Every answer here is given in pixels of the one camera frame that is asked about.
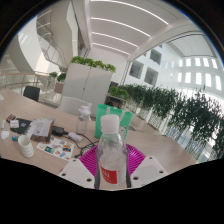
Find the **water bottle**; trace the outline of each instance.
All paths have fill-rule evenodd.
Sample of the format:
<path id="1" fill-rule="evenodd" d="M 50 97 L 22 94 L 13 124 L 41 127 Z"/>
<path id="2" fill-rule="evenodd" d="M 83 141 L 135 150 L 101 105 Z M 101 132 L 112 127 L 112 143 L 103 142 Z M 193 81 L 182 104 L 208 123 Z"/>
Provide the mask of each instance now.
<path id="1" fill-rule="evenodd" d="M 79 117 L 78 117 L 78 121 L 76 124 L 76 134 L 81 134 L 81 135 L 85 134 L 86 128 L 88 125 L 88 121 L 89 121 L 89 116 L 91 114 L 90 106 L 91 106 L 91 104 L 89 104 L 88 106 L 80 107 Z"/>
<path id="2" fill-rule="evenodd" d="M 126 184 L 127 149 L 119 134 L 119 125 L 117 115 L 101 117 L 102 136 L 96 154 L 100 179 L 109 189 L 121 186 L 124 182 Z"/>

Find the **office chair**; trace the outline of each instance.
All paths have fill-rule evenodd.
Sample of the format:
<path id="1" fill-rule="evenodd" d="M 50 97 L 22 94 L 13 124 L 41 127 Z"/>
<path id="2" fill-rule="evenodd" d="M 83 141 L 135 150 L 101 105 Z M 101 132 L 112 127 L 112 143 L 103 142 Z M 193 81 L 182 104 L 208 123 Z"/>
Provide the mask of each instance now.
<path id="1" fill-rule="evenodd" d="M 57 109 L 65 113 L 78 116 L 79 108 L 81 106 L 88 106 L 88 104 L 88 102 L 80 99 L 63 96 L 61 99 L 61 103 Z"/>
<path id="2" fill-rule="evenodd" d="M 35 100 L 36 102 L 38 102 L 39 95 L 40 95 L 40 88 L 38 87 L 26 86 L 23 91 L 23 96 L 31 100 Z"/>

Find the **cable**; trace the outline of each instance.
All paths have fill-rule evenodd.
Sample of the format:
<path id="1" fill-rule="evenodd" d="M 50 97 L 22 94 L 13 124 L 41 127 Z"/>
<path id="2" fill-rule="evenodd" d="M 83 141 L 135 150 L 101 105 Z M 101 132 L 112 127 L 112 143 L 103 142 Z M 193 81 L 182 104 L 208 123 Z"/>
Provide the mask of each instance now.
<path id="1" fill-rule="evenodd" d="M 88 139 L 85 135 L 82 135 L 82 134 L 77 134 L 77 135 L 81 135 L 81 136 L 83 136 L 83 137 L 85 137 L 86 139 Z M 89 139 L 88 139 L 89 140 Z M 89 140 L 92 144 L 93 144 L 93 142 L 91 141 L 91 140 Z M 93 144 L 94 145 L 94 144 Z"/>
<path id="2" fill-rule="evenodd" d="M 67 138 L 67 139 L 72 140 L 73 142 L 75 142 L 76 146 L 77 146 L 79 149 L 81 149 L 80 154 L 75 155 L 75 156 L 74 156 L 75 158 L 78 158 L 79 156 L 82 156 L 82 155 L 83 155 L 83 150 L 84 150 L 85 148 L 87 148 L 87 146 L 92 145 L 92 147 L 94 147 L 94 146 L 95 146 L 95 143 L 99 142 L 99 141 L 92 142 L 92 141 L 91 141 L 89 138 L 87 138 L 85 135 L 82 135 L 82 136 L 85 137 L 86 139 L 88 139 L 88 140 L 90 141 L 91 144 L 88 144 L 88 145 L 86 145 L 86 146 L 84 146 L 84 147 L 79 147 L 78 144 L 77 144 L 77 142 L 76 142 L 75 140 L 73 140 L 73 139 L 70 138 L 70 137 L 66 137 L 65 135 L 63 135 L 63 137 L 65 137 L 65 138 Z"/>
<path id="3" fill-rule="evenodd" d="M 74 141 L 72 138 L 70 138 L 70 137 L 66 137 L 66 136 L 64 136 L 64 135 L 63 135 L 63 137 L 65 137 L 65 138 L 67 138 L 67 139 L 72 140 L 73 142 L 75 142 L 75 144 L 77 145 L 77 147 L 78 147 L 79 149 L 82 149 L 82 148 L 80 148 L 80 147 L 78 146 L 77 142 L 76 142 L 76 141 Z"/>

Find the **white cup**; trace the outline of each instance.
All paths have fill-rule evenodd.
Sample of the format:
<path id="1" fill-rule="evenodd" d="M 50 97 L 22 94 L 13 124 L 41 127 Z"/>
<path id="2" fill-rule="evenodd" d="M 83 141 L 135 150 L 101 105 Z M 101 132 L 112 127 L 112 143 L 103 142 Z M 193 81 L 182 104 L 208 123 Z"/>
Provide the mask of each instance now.
<path id="1" fill-rule="evenodd" d="M 34 155 L 33 146 L 29 137 L 27 137 L 26 135 L 19 136 L 18 143 L 21 153 L 25 157 L 31 158 Z"/>

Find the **bottle cap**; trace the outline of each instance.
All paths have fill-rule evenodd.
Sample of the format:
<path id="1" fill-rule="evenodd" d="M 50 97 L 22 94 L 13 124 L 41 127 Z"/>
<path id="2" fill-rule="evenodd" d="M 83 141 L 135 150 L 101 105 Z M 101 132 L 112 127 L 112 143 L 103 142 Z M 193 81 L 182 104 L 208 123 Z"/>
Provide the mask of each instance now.
<path id="1" fill-rule="evenodd" d="M 86 116 L 89 116 L 91 114 L 88 106 L 81 106 L 79 112 Z"/>
<path id="2" fill-rule="evenodd" d="M 105 134 L 115 133 L 119 130 L 120 120 L 119 116 L 115 114 L 108 114 L 101 117 L 101 131 Z"/>

